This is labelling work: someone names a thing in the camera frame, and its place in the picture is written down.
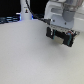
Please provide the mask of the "silver and white gripper body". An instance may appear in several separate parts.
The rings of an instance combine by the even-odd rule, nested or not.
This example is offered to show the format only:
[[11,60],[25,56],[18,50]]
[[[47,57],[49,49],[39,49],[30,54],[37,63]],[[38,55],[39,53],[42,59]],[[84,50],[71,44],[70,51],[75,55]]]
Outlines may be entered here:
[[49,0],[44,18],[51,26],[84,32],[84,0]]

